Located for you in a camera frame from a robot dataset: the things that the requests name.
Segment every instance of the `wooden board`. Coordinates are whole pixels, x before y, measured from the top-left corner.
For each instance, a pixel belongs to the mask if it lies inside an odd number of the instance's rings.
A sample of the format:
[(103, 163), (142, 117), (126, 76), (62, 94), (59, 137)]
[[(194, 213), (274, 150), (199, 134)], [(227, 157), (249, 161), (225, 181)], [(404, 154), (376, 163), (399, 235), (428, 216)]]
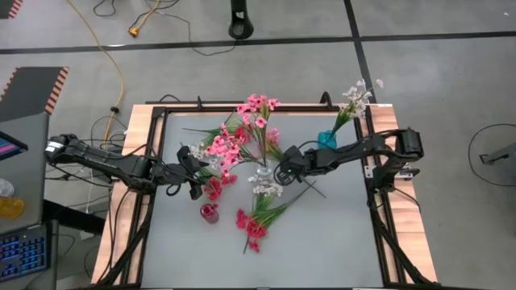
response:
[[(223, 105), (205, 105), (205, 106), (232, 106), (236, 104), (223, 104)], [(136, 105), (133, 107), (131, 113), (131, 120), (127, 129), (127, 137), (124, 143), (123, 154), (127, 154), (137, 147), (147, 142), (148, 131), (151, 124), (152, 108), (154, 106), (164, 105)], [(186, 104), (169, 104), (166, 106), (170, 107), (195, 107), (196, 105)], [(323, 104), (283, 104), (283, 106), (324, 106)], [(389, 129), (396, 129), (397, 122), (394, 116), (394, 110), (392, 105), (371, 105), (372, 120), (375, 126), (375, 131), (384, 131)], [(156, 130), (156, 138), (154, 140), (154, 148), (157, 147), (159, 142), (159, 132), (162, 127), (162, 120), (159, 120)], [(145, 148), (140, 149), (136, 154), (143, 154)], [(414, 187), (411, 182), (397, 182), (396, 186), (411, 196), (415, 197)], [(104, 232), (102, 235), (101, 244), (98, 251), (97, 262), (95, 263), (94, 273), (92, 275), (92, 283), (96, 283), (103, 273), (106, 265), (108, 264), (110, 257), (110, 222), (114, 222), (114, 212), (122, 200), (124, 193), (127, 191), (127, 187), (122, 183), (117, 183), (114, 186), (112, 199), (111, 199), (111, 220), (106, 220)], [(114, 236), (114, 255), (112, 265), (116, 263), (119, 256), (123, 253), (123, 250), (127, 246), (129, 229), (132, 223), (132, 217), (135, 206), (136, 195), (134, 193), (128, 193), (126, 198), (123, 200), (123, 204), (119, 210), (119, 217), (117, 223), (117, 232)], [(422, 226), (421, 215), (419, 214), (417, 206), (406, 197), (398, 193), (390, 193), (389, 200), (393, 209), (393, 219), (397, 231), (398, 242), (410, 260), (414, 265), (421, 271), (421, 273), (430, 280), (435, 280), (434, 266), (431, 260), (430, 251), (428, 249), (427, 237), (425, 235), (424, 228)], [(142, 208), (142, 213), (139, 217), (139, 222), (143, 221), (143, 217), (147, 207)], [(387, 260), (389, 265), (389, 273), (391, 273), (391, 281), (396, 282), (397, 277), (395, 276), (395, 268), (393, 265), (392, 252), (389, 247), (385, 245), (387, 252)], [(132, 257), (131, 269), (129, 272), (129, 283), (135, 283), (138, 274), (138, 265), (141, 263), (139, 260), (141, 253), (141, 244), (136, 248), (135, 253)]]

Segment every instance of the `keyboard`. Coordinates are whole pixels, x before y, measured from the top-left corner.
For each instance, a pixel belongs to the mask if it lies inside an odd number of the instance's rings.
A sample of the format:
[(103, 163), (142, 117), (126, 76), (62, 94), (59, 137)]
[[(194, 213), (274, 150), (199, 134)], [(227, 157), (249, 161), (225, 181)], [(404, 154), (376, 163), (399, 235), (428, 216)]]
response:
[(0, 236), (0, 283), (50, 266), (50, 224)]

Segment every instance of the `concrete floor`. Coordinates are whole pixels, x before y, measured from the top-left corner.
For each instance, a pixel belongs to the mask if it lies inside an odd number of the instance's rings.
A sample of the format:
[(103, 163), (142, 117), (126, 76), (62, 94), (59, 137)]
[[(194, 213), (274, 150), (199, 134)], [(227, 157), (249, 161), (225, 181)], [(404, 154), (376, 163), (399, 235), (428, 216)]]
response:
[[(96, 2), (75, 1), (103, 44), (187, 41), (184, 23), (153, 15), (137, 39), (127, 27), (146, 10), (141, 0), (115, 2), (117, 14), (99, 18)], [(249, 0), (253, 39), (350, 36), (343, 1)], [(516, 2), (510, 0), (352, 0), (361, 35), (407, 35), (515, 31)], [(104, 4), (110, 9), (109, 1)], [(229, 0), (180, 1), (168, 13), (192, 22), (194, 41), (230, 39)], [(24, 2), (14, 20), (0, 21), (0, 48), (94, 45), (88, 30), (62, 0)], [(492, 123), (514, 123), (515, 38), (441, 39), (363, 43), (373, 79), (382, 78), (380, 103), (393, 103), (400, 126), (422, 133), (426, 156), (414, 180), (439, 282), (450, 286), (511, 289), (516, 284), (516, 193), (476, 178), (468, 166), (473, 134)], [(214, 52), (226, 48), (203, 48)], [(120, 119), (131, 107), (171, 93), (181, 100), (241, 100), (266, 93), (283, 102), (315, 102), (323, 91), (333, 98), (361, 78), (353, 43), (309, 43), (237, 47), (204, 57), (188, 48), (114, 52), (127, 83)], [(108, 115), (119, 93), (109, 60), (98, 52), (0, 55), (0, 80), (17, 66), (69, 66), (69, 78), (51, 118), (50, 134), (89, 137), (93, 122)], [(94, 128), (101, 138), (105, 123)], [(515, 129), (479, 135), (473, 163), (483, 176), (516, 184), (507, 162), (482, 167), (476, 157), (513, 142)], [(71, 205), (87, 201), (81, 182), (48, 182), (47, 199)], [(106, 191), (94, 188), (92, 199)], [(75, 246), (59, 277), (83, 272), (85, 251)], [(87, 283), (83, 275), (60, 288)]]

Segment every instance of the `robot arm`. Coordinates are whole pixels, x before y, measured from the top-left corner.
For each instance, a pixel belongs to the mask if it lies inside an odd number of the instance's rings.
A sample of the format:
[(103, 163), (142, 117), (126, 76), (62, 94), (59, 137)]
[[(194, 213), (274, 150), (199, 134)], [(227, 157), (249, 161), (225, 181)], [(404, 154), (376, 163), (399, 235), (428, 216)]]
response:
[(189, 182), (193, 200), (202, 195), (202, 183), (194, 174), (208, 165), (191, 156), (188, 147), (182, 147), (177, 153), (179, 164), (164, 164), (147, 156), (120, 155), (91, 147), (75, 135), (51, 137), (44, 154), (51, 165), (78, 163), (117, 177), (130, 190), (145, 194), (168, 184), (177, 186), (177, 193), (183, 183)]
[[(393, 150), (385, 144), (389, 137), (396, 137)], [(280, 162), (280, 171), (276, 178), (281, 184), (290, 184), (294, 179), (301, 181), (302, 176), (317, 176), (334, 171), (340, 164), (372, 155), (385, 155), (389, 159), (372, 171), (371, 186), (374, 189), (393, 185), (394, 177), (407, 162), (414, 162), (423, 157), (419, 133), (406, 130), (389, 130), (366, 136), (353, 144), (337, 149), (310, 149), (303, 155), (292, 146), (285, 152)]]

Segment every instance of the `black and orange striped marker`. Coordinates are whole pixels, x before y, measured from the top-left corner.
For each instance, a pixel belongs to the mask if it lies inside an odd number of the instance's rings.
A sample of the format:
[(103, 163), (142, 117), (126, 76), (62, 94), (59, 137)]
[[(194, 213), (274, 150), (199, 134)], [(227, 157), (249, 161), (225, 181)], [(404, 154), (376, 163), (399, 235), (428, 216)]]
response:
[(45, 112), (51, 115), (69, 68), (16, 68), (0, 99), (0, 122)]
[(13, 19), (22, 8), (23, 0), (0, 1), (0, 19)]
[(59, 71), (59, 75), (57, 75), (56, 83), (52, 88), (50, 93), (50, 97), (48, 97), (47, 105), (45, 106), (45, 113), (52, 115), (54, 109), (56, 108), (57, 99), (59, 99), (59, 94), (63, 89), (63, 85), (65, 85), (66, 77), (68, 76), (69, 68), (64, 67)]

